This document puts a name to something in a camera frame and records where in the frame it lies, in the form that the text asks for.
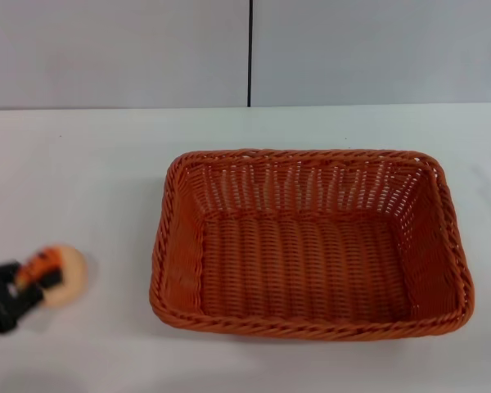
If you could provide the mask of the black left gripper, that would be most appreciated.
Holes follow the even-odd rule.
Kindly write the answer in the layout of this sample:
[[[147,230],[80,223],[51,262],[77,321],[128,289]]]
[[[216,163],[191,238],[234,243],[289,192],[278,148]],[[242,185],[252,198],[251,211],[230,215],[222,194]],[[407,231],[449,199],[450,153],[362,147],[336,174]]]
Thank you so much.
[[[0,334],[14,330],[20,319],[43,301],[43,290],[62,284],[62,272],[53,269],[37,279],[37,284],[30,284],[25,289],[12,294],[9,286],[15,281],[22,263],[8,260],[0,263]]]

